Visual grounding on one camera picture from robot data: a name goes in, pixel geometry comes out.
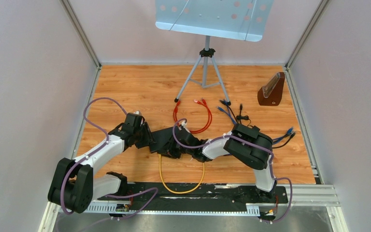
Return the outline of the black spare switch box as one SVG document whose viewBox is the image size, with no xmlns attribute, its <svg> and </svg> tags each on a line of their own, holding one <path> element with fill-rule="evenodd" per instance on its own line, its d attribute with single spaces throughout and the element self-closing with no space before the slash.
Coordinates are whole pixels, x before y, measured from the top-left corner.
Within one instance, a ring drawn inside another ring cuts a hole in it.
<svg viewBox="0 0 371 232">
<path fill-rule="evenodd" d="M 157 131 L 152 132 L 155 143 L 149 145 L 150 153 L 158 153 L 159 154 L 159 150 L 163 147 L 163 145 L 165 145 L 165 143 L 168 140 L 173 140 L 176 147 L 179 148 L 179 146 L 177 145 L 177 142 L 175 141 L 175 139 L 173 137 L 172 129 L 173 129 L 173 127 L 170 127 L 170 128 L 161 129 L 161 130 L 157 130 Z"/>
</svg>

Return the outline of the black power adapter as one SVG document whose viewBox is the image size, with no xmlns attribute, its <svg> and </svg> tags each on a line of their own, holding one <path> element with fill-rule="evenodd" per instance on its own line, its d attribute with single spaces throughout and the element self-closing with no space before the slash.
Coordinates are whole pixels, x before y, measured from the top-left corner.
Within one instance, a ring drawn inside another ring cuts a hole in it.
<svg viewBox="0 0 371 232">
<path fill-rule="evenodd" d="M 249 121 L 249 123 L 246 125 L 247 127 L 251 127 L 251 128 L 255 127 L 255 125 L 252 124 L 252 120 L 249 118 L 249 116 L 241 116 L 241 115 L 236 116 L 237 123 L 242 124 L 243 121 Z"/>
</svg>

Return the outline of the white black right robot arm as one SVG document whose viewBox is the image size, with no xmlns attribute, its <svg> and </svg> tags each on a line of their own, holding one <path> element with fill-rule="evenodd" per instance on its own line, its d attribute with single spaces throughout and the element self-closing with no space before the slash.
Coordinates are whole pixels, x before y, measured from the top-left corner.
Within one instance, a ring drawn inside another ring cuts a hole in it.
<svg viewBox="0 0 371 232">
<path fill-rule="evenodd" d="M 232 130 L 214 139 L 198 139 L 185 125 L 173 126 L 156 134 L 157 146 L 153 152 L 171 159 L 188 154 L 202 163 L 231 155 L 253 169 L 257 197 L 261 201 L 268 202 L 275 197 L 277 182 L 270 166 L 273 141 L 258 127 L 236 124 Z"/>
</svg>

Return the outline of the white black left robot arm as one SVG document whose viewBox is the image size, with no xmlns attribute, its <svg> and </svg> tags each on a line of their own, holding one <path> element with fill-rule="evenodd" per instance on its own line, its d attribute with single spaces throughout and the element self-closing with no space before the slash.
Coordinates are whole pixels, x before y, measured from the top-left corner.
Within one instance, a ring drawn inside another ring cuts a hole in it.
<svg viewBox="0 0 371 232">
<path fill-rule="evenodd" d="M 123 123 L 111 130 L 94 148 L 74 159 L 63 158 L 56 167 L 48 200 L 67 213 L 84 212 L 93 200 L 113 195 L 122 200 L 128 195 L 127 177 L 108 172 L 95 174 L 113 157 L 135 145 L 138 149 L 154 143 L 150 128 L 140 112 L 128 113 Z"/>
</svg>

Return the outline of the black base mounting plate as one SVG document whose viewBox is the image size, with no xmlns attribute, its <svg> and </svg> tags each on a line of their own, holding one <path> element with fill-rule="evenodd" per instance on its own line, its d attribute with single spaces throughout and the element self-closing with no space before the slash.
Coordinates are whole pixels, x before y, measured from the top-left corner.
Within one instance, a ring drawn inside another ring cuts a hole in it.
<svg viewBox="0 0 371 232">
<path fill-rule="evenodd" d="M 238 185 L 228 188 L 226 184 L 201 184 L 188 194 L 173 194 L 159 182 L 132 182 L 118 195 L 131 195 L 150 189 L 150 192 L 133 197 L 131 209 L 142 206 L 153 211 L 200 211 L 200 212 L 242 212 L 248 203 L 264 203 L 274 207 L 288 203 L 285 187 L 277 186 L 273 193 L 261 192 L 254 185 Z"/>
</svg>

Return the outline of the brown wooden metronome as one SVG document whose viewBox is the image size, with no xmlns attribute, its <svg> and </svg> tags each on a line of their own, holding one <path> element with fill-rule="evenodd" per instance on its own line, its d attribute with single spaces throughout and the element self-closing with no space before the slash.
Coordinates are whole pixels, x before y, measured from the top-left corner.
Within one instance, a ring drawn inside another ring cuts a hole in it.
<svg viewBox="0 0 371 232">
<path fill-rule="evenodd" d="M 285 73 L 277 72 L 271 80 L 257 92 L 257 101 L 261 106 L 278 106 L 282 100 Z"/>
</svg>

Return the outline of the light blue music stand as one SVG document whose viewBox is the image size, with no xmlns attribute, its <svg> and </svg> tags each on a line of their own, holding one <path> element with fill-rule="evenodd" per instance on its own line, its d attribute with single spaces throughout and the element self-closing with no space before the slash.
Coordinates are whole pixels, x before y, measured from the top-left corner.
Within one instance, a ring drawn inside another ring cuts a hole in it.
<svg viewBox="0 0 371 232">
<path fill-rule="evenodd" d="M 208 62 L 216 72 L 224 95 L 225 104 L 231 105 L 225 84 L 214 58 L 215 50 L 210 47 L 212 37 L 239 41 L 259 42 L 263 38 L 266 22 L 273 0 L 156 0 L 156 22 L 158 29 L 205 36 L 204 48 L 174 99 L 179 103 L 181 95 L 199 64 L 203 66 L 202 81 L 198 84 L 208 88 Z"/>
</svg>

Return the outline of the aluminium frame rail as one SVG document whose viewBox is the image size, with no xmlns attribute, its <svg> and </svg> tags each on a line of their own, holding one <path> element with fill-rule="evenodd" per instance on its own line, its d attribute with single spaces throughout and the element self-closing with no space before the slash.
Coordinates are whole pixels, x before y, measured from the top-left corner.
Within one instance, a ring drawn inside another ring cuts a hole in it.
<svg viewBox="0 0 371 232">
<path fill-rule="evenodd" d="M 188 194 L 200 185 L 168 183 L 173 194 Z M 280 184 L 288 203 L 274 207 L 248 203 L 242 212 L 132 210 L 133 197 L 100 197 L 82 213 L 65 215 L 49 203 L 39 230 L 42 232 L 346 232 L 336 191 L 330 185 Z"/>
</svg>

